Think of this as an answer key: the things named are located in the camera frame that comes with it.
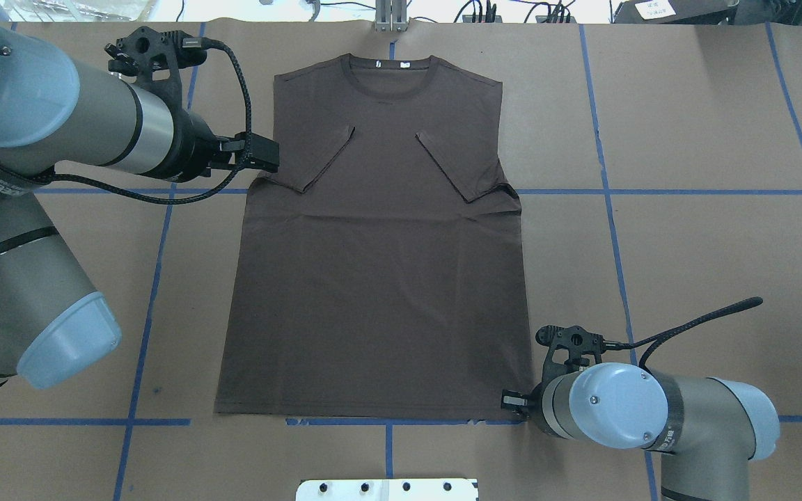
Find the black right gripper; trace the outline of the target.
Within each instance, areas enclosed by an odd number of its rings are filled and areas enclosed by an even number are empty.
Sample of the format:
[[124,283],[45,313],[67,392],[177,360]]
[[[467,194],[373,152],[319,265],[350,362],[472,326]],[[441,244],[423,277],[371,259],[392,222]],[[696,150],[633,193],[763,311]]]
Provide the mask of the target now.
[[557,377],[576,373],[600,363],[605,352],[604,336],[581,326],[543,326],[535,334],[537,344],[547,347],[541,380],[532,392],[502,390],[501,407],[519,419],[535,418],[542,411],[543,390]]

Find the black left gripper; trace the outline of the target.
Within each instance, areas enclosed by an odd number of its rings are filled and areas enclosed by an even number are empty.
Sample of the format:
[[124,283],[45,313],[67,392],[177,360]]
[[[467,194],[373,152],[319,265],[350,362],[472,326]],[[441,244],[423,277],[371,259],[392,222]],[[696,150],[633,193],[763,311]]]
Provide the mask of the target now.
[[128,146],[109,168],[172,183],[210,177],[214,169],[278,172],[279,143],[255,133],[217,136],[185,108],[181,70],[207,60],[197,37],[140,26],[104,50],[109,71],[134,77],[127,88],[136,105]]

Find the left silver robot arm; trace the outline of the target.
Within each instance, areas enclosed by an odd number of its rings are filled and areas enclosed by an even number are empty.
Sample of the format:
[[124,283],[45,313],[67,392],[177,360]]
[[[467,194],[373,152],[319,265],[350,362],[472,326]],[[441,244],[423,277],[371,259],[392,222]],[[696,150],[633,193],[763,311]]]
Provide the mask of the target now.
[[[245,124],[217,136],[182,104],[180,73],[216,49],[231,60]],[[0,26],[0,388],[47,389],[120,344],[103,296],[36,191],[85,184],[137,202],[201,202],[242,169],[279,168],[277,142],[252,130],[251,96],[222,41],[138,26],[105,47],[107,70]]]

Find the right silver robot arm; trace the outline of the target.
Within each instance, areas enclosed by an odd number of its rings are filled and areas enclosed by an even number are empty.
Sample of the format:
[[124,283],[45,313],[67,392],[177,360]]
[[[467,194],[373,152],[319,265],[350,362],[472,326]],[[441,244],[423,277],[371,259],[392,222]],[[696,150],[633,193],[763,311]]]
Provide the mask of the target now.
[[542,378],[501,406],[563,440],[660,456],[665,500],[748,500],[749,464],[776,450],[780,418],[757,387],[602,361],[623,349],[581,326],[544,326]]

